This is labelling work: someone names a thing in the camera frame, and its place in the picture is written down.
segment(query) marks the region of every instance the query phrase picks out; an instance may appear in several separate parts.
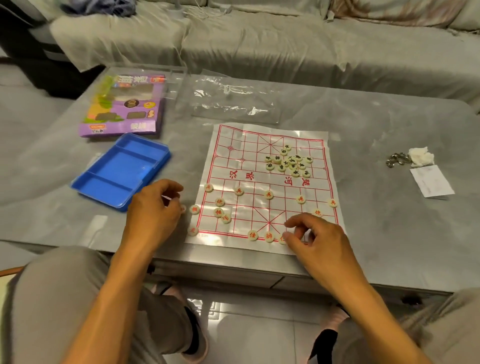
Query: hand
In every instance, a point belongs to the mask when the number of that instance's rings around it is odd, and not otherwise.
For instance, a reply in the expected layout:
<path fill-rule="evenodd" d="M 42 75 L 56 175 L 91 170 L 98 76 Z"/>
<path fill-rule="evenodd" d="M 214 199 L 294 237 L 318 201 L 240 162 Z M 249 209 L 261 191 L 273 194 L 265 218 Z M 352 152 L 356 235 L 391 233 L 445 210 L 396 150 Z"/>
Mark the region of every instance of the hand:
<path fill-rule="evenodd" d="M 284 232 L 283 237 L 310 275 L 331 294 L 349 289 L 353 284 L 367 284 L 352 247 L 343 229 L 322 218 L 302 213 L 285 222 L 295 231 Z M 309 244 L 300 239 L 311 229 Z"/>
<path fill-rule="evenodd" d="M 121 247 L 131 246 L 153 254 L 177 226 L 181 215 L 180 191 L 183 191 L 181 184 L 159 180 L 135 194 L 128 206 Z"/>

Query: forearm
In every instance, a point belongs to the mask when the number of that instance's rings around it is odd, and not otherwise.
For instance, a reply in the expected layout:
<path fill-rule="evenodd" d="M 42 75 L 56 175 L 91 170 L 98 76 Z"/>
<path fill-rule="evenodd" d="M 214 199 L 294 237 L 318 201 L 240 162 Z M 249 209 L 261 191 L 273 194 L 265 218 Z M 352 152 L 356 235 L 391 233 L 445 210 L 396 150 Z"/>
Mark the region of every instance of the forearm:
<path fill-rule="evenodd" d="M 379 364 L 432 364 L 371 285 L 349 285 L 336 296 L 362 329 Z"/>
<path fill-rule="evenodd" d="M 107 279 L 62 364 L 121 364 L 130 352 L 148 255 L 124 252 L 112 258 Z"/>

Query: sofa seat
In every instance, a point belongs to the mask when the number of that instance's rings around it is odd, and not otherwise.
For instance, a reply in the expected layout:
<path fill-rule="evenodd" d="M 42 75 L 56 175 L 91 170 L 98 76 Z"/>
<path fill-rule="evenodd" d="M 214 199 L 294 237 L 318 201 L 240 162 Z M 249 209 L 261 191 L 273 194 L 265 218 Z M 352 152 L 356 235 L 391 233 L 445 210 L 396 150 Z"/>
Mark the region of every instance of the sofa seat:
<path fill-rule="evenodd" d="M 480 111 L 480 36 L 232 11 L 192 19 L 182 59 L 232 77 L 453 98 Z"/>
<path fill-rule="evenodd" d="M 49 29 L 68 59 L 83 72 L 97 65 L 179 65 L 182 39 L 190 21 L 167 14 L 164 2 L 137 3 L 137 14 L 128 18 L 107 15 L 60 16 Z"/>

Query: person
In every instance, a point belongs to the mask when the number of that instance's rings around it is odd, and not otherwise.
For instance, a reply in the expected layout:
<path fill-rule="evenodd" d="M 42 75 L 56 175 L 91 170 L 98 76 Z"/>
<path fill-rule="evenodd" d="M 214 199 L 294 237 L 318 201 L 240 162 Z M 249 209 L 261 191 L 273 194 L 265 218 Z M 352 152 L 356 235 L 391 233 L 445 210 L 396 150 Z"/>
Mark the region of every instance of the person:
<path fill-rule="evenodd" d="M 208 353 L 207 336 L 180 290 L 162 283 L 154 294 L 143 287 L 155 250 L 180 219 L 182 190 L 160 180 L 136 194 L 110 262 L 94 250 L 63 247 L 15 276 L 3 306 L 4 363 L 161 363 L 161 355 L 174 352 L 200 363 Z M 334 355 L 341 351 L 334 362 L 348 364 L 478 361 L 478 290 L 458 292 L 398 323 L 365 278 L 341 227 L 306 213 L 285 226 L 294 228 L 283 234 L 290 249 L 341 304 L 315 341 L 309 363 L 331 363 L 332 349 Z M 340 338 L 335 341 L 347 317 L 361 332 L 343 349 Z"/>

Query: blue cloth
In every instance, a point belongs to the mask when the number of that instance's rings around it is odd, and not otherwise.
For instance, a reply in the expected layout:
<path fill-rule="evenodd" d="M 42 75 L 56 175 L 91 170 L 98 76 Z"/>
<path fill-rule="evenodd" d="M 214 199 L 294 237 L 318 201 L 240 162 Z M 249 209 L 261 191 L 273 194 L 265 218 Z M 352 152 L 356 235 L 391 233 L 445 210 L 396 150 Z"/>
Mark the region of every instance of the blue cloth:
<path fill-rule="evenodd" d="M 60 8 L 67 14 L 107 14 L 130 16 L 135 14 L 135 0 L 70 0 Z"/>

